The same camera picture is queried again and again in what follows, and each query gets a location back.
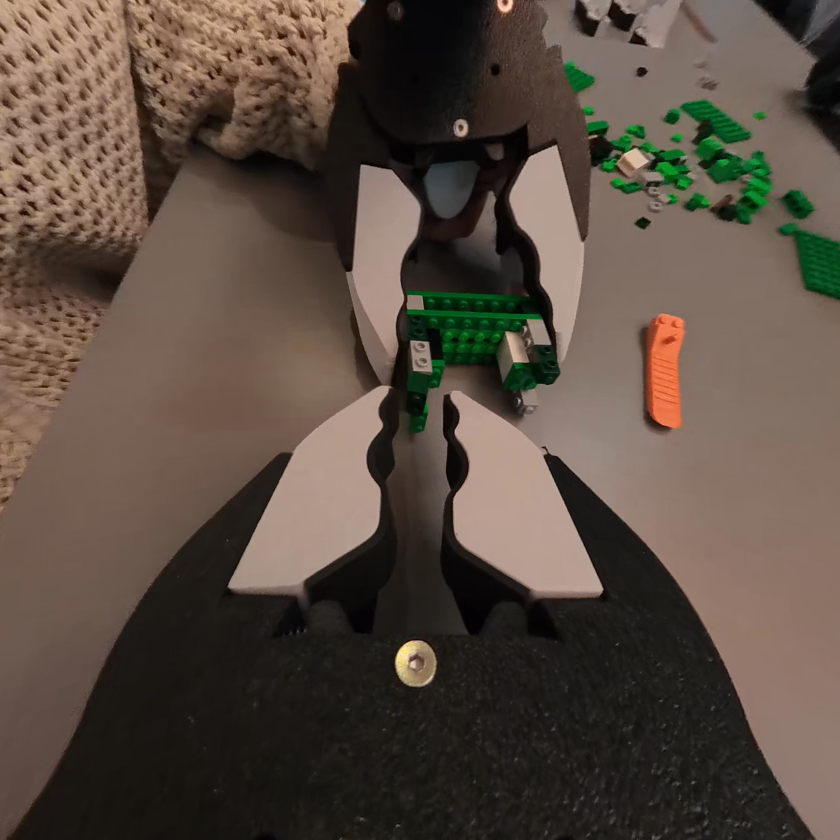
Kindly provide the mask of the green and grey lego build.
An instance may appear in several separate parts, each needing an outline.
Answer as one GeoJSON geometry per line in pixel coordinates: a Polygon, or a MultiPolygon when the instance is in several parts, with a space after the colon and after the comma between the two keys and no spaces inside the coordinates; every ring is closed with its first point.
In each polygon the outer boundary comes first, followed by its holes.
{"type": "Polygon", "coordinates": [[[493,366],[521,417],[539,407],[537,389],[560,375],[560,360],[536,301],[516,295],[410,290],[406,413],[411,434],[424,431],[428,394],[448,366],[493,366]]]}

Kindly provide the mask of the person's knitted sweater torso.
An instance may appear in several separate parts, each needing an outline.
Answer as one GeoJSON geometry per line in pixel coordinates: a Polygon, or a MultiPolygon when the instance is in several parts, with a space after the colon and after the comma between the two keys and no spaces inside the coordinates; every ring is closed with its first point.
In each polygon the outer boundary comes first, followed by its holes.
{"type": "Polygon", "coordinates": [[[148,224],[122,2],[2,2],[2,509],[148,224]]]}

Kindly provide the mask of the orange brick separator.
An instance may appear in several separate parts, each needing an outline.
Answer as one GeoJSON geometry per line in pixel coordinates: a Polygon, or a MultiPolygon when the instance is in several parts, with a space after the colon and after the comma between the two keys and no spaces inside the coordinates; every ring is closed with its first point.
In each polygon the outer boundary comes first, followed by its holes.
{"type": "Polygon", "coordinates": [[[648,417],[669,429],[682,426],[679,358],[686,336],[685,322],[659,313],[648,324],[645,344],[645,407],[648,417]]]}

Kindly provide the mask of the person's left hand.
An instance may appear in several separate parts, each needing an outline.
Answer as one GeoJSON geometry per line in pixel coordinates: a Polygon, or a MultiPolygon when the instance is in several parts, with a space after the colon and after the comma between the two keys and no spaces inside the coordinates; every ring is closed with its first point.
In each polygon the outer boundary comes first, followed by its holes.
{"type": "Polygon", "coordinates": [[[452,217],[443,217],[432,207],[424,209],[420,239],[424,242],[447,243],[471,236],[487,205],[492,192],[475,193],[452,217]]]}

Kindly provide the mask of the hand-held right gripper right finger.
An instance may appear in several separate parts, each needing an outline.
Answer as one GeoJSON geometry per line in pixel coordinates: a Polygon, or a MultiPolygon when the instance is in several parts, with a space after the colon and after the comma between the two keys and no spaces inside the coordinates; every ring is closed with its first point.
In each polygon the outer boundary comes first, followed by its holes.
{"type": "Polygon", "coordinates": [[[441,564],[456,598],[493,606],[600,597],[603,584],[541,448],[459,391],[444,398],[444,435],[441,564]]]}

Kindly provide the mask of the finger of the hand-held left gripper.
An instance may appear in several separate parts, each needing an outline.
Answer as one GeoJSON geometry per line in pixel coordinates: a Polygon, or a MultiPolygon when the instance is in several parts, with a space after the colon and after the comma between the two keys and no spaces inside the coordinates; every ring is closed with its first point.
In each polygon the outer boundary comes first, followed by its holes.
{"type": "Polygon", "coordinates": [[[392,383],[404,302],[403,263],[415,245],[422,205],[393,170],[360,168],[352,268],[346,272],[367,360],[382,385],[392,383]]]}
{"type": "Polygon", "coordinates": [[[497,252],[512,252],[557,361],[569,351],[581,297],[585,236],[557,145],[530,154],[496,200],[497,252]]]}

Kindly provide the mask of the black and white bag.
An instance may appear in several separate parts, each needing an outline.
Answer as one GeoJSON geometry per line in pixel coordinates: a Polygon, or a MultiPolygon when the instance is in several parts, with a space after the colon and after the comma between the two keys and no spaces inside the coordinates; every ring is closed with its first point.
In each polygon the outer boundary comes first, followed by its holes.
{"type": "Polygon", "coordinates": [[[804,88],[806,107],[821,113],[839,113],[839,27],[835,25],[817,40],[820,56],[804,88]]]}

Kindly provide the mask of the pile of small lego pieces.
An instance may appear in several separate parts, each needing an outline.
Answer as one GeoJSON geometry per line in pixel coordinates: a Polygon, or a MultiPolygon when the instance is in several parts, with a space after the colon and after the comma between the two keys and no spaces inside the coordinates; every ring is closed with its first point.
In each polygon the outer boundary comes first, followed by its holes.
{"type": "Polygon", "coordinates": [[[583,106],[594,142],[594,173],[615,195],[637,196],[645,205],[639,228],[670,207],[751,224],[774,199],[768,154],[750,149],[750,140],[720,142],[708,122],[698,123],[680,106],[668,109],[657,124],[615,128],[592,106],[583,106]]]}

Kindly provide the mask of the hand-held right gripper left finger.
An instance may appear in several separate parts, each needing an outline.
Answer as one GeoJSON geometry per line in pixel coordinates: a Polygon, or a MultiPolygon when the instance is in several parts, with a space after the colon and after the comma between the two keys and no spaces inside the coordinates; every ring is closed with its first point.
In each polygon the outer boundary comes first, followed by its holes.
{"type": "Polygon", "coordinates": [[[286,595],[302,606],[372,602],[391,577],[396,530],[396,391],[381,385],[294,449],[228,582],[238,595],[286,595]]]}

